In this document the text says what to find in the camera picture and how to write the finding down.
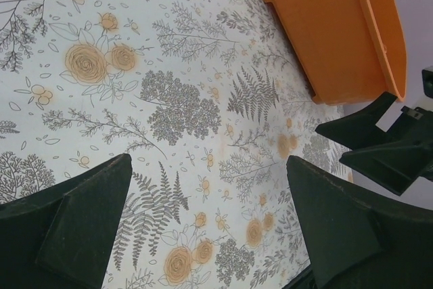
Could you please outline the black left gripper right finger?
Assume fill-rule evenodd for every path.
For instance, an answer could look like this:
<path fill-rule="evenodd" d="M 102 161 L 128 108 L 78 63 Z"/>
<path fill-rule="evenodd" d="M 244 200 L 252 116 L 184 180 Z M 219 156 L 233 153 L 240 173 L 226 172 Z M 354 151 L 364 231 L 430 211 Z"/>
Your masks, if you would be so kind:
<path fill-rule="evenodd" d="M 288 183 L 316 288 L 431 288 L 432 211 L 291 156 Z"/>

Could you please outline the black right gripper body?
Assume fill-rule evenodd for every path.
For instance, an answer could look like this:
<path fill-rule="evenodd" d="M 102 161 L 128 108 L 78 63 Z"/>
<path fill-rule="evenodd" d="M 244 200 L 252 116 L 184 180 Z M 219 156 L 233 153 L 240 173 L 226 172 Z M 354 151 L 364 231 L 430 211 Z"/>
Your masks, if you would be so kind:
<path fill-rule="evenodd" d="M 401 115 L 384 133 L 386 142 L 432 142 L 432 66 L 424 68 L 421 77 L 423 93 L 412 108 L 402 107 Z"/>

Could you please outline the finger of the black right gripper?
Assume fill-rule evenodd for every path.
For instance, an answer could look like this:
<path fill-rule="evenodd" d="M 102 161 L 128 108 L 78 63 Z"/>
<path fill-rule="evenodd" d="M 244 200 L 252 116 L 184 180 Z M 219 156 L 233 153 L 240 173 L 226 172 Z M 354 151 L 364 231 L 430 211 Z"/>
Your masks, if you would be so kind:
<path fill-rule="evenodd" d="M 376 123 L 396 101 L 396 96 L 383 92 L 365 108 L 318 125 L 315 132 L 350 150 L 401 149 L 402 141 L 397 141 Z"/>
<path fill-rule="evenodd" d="M 432 180 L 432 136 L 356 139 L 341 142 L 349 151 L 340 162 L 389 192 L 401 196 L 418 178 Z"/>

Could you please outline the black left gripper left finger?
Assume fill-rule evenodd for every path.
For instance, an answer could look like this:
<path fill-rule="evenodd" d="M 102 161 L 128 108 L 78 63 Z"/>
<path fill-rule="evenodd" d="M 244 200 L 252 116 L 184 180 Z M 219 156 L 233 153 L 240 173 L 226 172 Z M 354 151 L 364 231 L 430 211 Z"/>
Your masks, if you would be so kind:
<path fill-rule="evenodd" d="M 1 205 L 2 288 L 101 288 L 132 177 L 129 154 Z"/>

